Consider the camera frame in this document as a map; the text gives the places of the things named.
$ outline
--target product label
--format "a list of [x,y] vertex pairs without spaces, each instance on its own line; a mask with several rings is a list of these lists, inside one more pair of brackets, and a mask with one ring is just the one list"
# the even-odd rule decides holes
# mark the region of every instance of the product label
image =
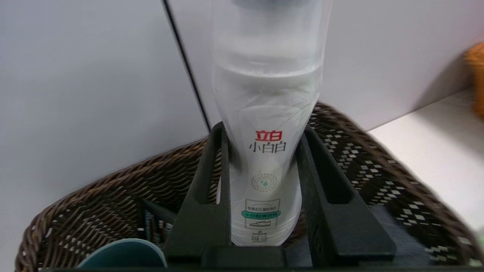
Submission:
[[281,199],[269,201],[255,201],[246,199],[245,210],[242,216],[245,218],[245,228],[248,229],[274,229],[277,227],[277,218],[281,215],[279,205]]
[[142,209],[138,222],[138,238],[150,241],[160,248],[165,245],[172,224],[158,220],[151,212]]

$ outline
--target wicker basket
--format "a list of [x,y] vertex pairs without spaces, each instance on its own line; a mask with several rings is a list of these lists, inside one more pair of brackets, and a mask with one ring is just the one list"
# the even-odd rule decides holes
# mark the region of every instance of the wicker basket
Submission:
[[[367,205],[384,205],[408,233],[431,252],[436,264],[484,262],[472,233],[378,143],[344,115],[317,104],[311,125]],[[190,186],[205,141],[148,159],[102,178],[45,208],[25,230],[17,272],[74,267],[112,241],[136,237],[135,199],[177,211]],[[211,189],[220,176],[217,160]],[[419,220],[408,216],[414,211]],[[303,215],[288,242],[305,233]]]

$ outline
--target white cabinet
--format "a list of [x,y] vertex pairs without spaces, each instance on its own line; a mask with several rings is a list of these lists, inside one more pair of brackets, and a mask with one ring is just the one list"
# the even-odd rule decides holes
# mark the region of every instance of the white cabinet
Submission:
[[159,0],[0,3],[0,265],[43,208],[208,134]]

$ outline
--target white wall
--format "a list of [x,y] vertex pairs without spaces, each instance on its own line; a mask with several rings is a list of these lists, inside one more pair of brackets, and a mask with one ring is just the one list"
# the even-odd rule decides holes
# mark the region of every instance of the white wall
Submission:
[[207,133],[159,0],[0,1],[0,270],[43,208]]
[[[171,0],[213,124],[211,1]],[[469,85],[461,54],[484,39],[482,0],[335,0],[321,100],[368,130]]]

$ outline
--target bottle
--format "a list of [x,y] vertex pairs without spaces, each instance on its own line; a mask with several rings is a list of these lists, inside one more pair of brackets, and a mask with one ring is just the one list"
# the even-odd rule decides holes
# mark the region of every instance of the bottle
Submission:
[[294,152],[318,100],[331,0],[213,3],[213,92],[230,150],[231,236],[279,246],[301,188]]

